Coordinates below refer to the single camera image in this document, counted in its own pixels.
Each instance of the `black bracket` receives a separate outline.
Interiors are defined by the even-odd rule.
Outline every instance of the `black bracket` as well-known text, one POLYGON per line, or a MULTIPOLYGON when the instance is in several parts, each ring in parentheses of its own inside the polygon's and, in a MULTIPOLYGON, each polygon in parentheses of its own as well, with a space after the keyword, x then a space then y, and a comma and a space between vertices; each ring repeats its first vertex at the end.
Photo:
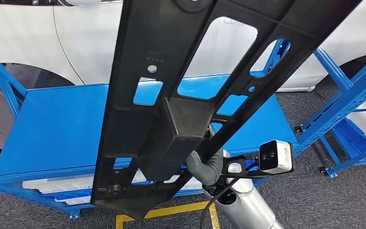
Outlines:
POLYGON ((143 219, 172 198, 192 177, 180 169, 191 151, 211 158, 360 1, 124 0, 91 203, 143 219), (204 34, 222 16, 257 28, 256 40, 215 97, 179 95, 204 34), (289 50, 265 76, 251 76, 250 68, 276 39, 290 42, 289 50), (141 77, 163 82, 153 106, 133 103, 141 77), (247 99, 233 115, 216 114, 230 95, 247 99), (210 122, 222 124, 211 138, 204 136, 210 122), (117 157, 133 159, 119 170, 113 168, 117 157), (154 182, 132 185, 139 168, 154 182), (181 174, 175 182, 163 183, 175 173, 181 174))

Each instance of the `camera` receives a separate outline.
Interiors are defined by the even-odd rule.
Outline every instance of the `camera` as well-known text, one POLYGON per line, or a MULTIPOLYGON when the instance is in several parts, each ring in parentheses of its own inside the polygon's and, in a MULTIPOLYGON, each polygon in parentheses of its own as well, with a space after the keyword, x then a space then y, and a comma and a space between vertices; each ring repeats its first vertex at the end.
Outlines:
POLYGON ((289 142, 272 140, 259 147, 259 169, 278 174, 293 169, 293 147, 289 142))

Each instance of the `white car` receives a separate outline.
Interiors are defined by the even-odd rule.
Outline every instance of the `white car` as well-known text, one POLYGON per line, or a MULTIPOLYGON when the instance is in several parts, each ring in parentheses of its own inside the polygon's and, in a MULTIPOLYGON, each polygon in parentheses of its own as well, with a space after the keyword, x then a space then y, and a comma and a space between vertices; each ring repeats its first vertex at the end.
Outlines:
MULTIPOLYGON (((0 0, 0 62, 42 68, 73 84, 108 83, 122 1, 98 1, 0 0)), ((253 27, 216 19, 185 75, 230 73, 256 36, 253 27)), ((322 46, 338 65, 366 56, 366 0, 322 46)), ((252 70, 263 68, 272 47, 252 70)), ((326 75, 312 55, 280 90, 311 91, 326 75)))

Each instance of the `blue shelving rack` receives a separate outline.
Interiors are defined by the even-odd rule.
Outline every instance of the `blue shelving rack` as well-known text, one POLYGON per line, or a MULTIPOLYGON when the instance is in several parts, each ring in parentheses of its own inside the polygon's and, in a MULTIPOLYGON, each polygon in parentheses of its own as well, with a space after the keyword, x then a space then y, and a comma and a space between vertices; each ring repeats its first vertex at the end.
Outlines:
POLYGON ((314 54, 338 85, 339 91, 301 125, 303 133, 298 137, 298 152, 320 139, 335 163, 335 167, 324 167, 321 172, 337 177, 337 171, 366 164, 366 136, 346 118, 351 112, 366 112, 366 109, 356 110, 366 101, 366 66, 349 80, 323 48, 318 48, 314 54), (324 134, 328 131, 332 132, 348 156, 346 161, 339 160, 325 139, 324 134))
MULTIPOLYGON (((251 72, 264 75, 278 62, 289 43, 278 40, 263 70, 251 72)), ((179 93, 192 97, 208 97, 217 92, 229 74, 185 77, 179 93)), ((94 174, 102 128, 107 84, 25 89, 0 63, 0 89, 15 118, 0 154, 0 191, 25 200, 79 217, 80 209, 93 207, 89 203, 67 205, 56 202, 67 197, 88 196, 89 189, 42 194, 25 189, 21 182, 28 180, 94 174)), ((135 102, 151 103, 159 90, 158 82, 140 82, 135 102)), ((243 96, 228 99, 220 113, 233 113, 243 102, 243 96)), ((231 155, 258 150, 271 139, 298 142, 276 98, 272 96, 224 146, 231 155)), ((115 166, 129 163, 128 158, 117 160, 115 166)), ((181 190, 177 195, 201 193, 181 190)))

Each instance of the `yellow floor marking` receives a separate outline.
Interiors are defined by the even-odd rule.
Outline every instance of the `yellow floor marking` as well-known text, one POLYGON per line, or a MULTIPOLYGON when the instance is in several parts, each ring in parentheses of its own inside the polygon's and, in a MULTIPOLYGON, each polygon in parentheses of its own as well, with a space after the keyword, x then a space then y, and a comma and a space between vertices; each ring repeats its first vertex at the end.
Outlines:
MULTIPOLYGON (((189 211, 201 210, 201 209, 205 208, 207 203, 208 203, 208 201, 151 210, 148 212, 148 214, 146 214, 145 219, 150 219, 150 218, 155 218, 155 217, 160 217, 160 216, 168 216, 168 215, 179 214, 179 213, 184 213, 184 212, 189 212, 189 211)), ((217 211, 215 209, 214 204, 212 204, 210 206, 210 216, 211 216, 211 223, 212 223, 213 229, 220 229, 217 211)), ((134 220, 133 218, 126 216, 126 215, 117 215, 116 219, 115 219, 115 221, 116 221, 115 229, 122 229, 124 222, 129 222, 129 221, 133 221, 133 220, 134 220)))

